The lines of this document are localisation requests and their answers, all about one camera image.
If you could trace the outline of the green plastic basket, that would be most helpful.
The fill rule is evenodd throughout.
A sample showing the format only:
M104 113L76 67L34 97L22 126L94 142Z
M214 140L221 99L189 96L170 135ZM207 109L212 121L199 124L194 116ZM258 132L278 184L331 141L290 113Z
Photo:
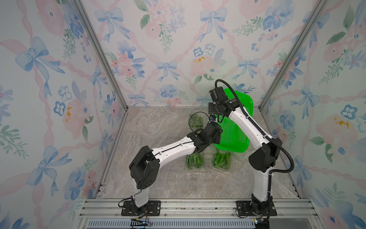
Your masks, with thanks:
M242 92L236 91L240 102L243 104L247 113L252 116L254 103L252 98ZM219 150L235 153L244 153L249 147L250 140L240 129L240 127L228 117L225 117L222 123L219 123L223 132L221 133L220 144L215 144Z

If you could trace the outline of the clear pepper container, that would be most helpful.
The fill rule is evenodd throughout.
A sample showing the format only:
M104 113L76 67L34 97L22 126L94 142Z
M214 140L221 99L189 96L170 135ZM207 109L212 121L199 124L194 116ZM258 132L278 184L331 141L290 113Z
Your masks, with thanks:
M224 173L228 173L231 167L232 154L216 148L212 158L212 167Z
M205 161L200 153L187 155L185 161L188 170L204 169Z
M190 114L188 125L192 130L204 127L204 118L199 114Z

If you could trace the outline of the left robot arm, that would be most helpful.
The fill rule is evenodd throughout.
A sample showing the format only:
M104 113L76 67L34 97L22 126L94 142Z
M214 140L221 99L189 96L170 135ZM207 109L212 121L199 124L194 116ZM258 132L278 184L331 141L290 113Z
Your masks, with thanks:
M204 129L190 132L179 141L159 148L142 147L129 165L136 192L132 202L140 209L149 202L149 187L156 181L159 170L178 158L203 152L211 144L219 144L223 129L212 121Z

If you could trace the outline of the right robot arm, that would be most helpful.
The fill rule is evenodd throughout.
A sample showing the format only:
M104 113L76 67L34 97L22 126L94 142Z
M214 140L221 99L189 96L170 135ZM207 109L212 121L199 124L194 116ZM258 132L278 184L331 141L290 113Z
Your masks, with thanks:
M235 98L212 97L209 103L209 114L229 118L244 132L252 143L255 152L249 156L249 163L254 169L254 190L252 193L252 210L256 215L270 215L272 210L271 177L269 172L275 166L281 145L279 139L273 139L265 132L252 116Z

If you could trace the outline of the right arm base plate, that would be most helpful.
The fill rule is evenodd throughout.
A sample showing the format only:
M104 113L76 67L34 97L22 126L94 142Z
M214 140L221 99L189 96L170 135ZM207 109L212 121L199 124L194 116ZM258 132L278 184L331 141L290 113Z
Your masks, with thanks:
M235 202L235 212L239 217L248 216L277 216L277 211L273 201L270 201L270 208L268 208L268 202L252 202L251 200L237 200Z

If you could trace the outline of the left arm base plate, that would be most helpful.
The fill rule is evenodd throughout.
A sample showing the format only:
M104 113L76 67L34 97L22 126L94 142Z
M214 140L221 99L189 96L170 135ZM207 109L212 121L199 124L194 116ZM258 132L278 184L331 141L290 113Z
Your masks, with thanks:
M142 207L137 207L132 200L125 200L121 206L122 216L159 216L161 211L161 201L150 200Z

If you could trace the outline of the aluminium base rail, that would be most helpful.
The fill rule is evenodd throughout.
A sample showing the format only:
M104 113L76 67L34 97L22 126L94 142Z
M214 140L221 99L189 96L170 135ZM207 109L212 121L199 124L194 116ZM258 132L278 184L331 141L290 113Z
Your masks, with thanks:
M256 229L266 215L243 212L234 199L161 199L160 214L123 216L117 199L84 203L76 229ZM272 229L323 229L309 199L275 199Z

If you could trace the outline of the aluminium corner post right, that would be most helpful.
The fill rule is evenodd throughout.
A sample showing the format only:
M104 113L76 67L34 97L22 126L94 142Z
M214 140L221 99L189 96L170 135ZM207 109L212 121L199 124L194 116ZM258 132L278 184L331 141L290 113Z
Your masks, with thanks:
M259 105L259 110L262 112L266 105L269 103L270 97L273 92L276 90L279 83L282 81L282 77L285 75L293 60L296 58L296 55L300 52L304 41L310 35L311 30L315 26L316 22L322 15L325 6L327 5L327 0L320 0L315 2L315 6L313 10L310 12L308 17L308 21L304 24L302 30L299 33L298 38L294 42L292 48L290 49L287 58L284 61L284 65L280 68L277 75L275 76L273 82L271 83L268 91L266 92L261 104Z

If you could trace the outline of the aluminium corner post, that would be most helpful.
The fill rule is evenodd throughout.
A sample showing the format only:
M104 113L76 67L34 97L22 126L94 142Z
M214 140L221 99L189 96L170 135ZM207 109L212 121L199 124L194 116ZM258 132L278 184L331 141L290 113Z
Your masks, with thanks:
M107 62L107 58L104 54L104 51L102 49L102 46L98 40L97 34L92 26L92 23L87 15L87 12L83 6L82 1L79 0L71 0L71 4L72 6L75 8L75 11L77 13L77 15L80 17L81 20L81 24L82 26L85 27L86 29L86 33L90 38L91 44L93 49L96 52L96 56L97 58L100 60L101 65L103 67L103 69L106 72L107 78L109 79L109 81L112 84L112 88L113 90L116 92L116 96L119 100L119 102L121 103L122 107L123 107L123 111L127 112L128 111L128 106L126 104L126 101L123 97L123 94L118 86L118 82L115 79L112 70Z
M284 65L280 68L277 75L275 76L273 82L271 83L268 91L266 92L261 104L259 105L259 110L262 112L266 105L269 103L270 97L273 92L276 90L279 83L282 81L282 77L285 75L293 60L296 58L296 55L300 52L304 41L310 35L311 30L315 26L316 22L322 15L325 6L327 5L327 0L320 0L315 2L315 6L313 10L310 12L308 17L308 21L304 24L302 30L299 33L298 38L294 42L292 48L290 49L287 58L284 61Z

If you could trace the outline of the aluminium corner post left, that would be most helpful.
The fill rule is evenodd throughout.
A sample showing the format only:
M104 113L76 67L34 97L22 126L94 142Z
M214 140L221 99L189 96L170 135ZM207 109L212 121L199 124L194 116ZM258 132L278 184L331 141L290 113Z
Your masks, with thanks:
M75 8L75 11L77 13L77 15L80 17L81 20L81 24L82 26L85 27L86 29L86 33L90 38L91 44L93 49L96 52L96 56L97 58L100 60L101 65L103 67L103 69L106 72L107 78L109 79L109 81L112 84L112 88L113 90L116 92L116 96L119 100L119 102L121 103L122 107L123 107L123 111L127 112L128 111L128 106L126 104L126 101L123 97L123 94L118 86L118 82L115 79L112 70L107 62L107 58L104 54L104 51L102 49L102 46L98 40L97 34L92 26L92 23L87 15L87 12L83 6L82 1L79 0L71 0L71 4L72 6Z

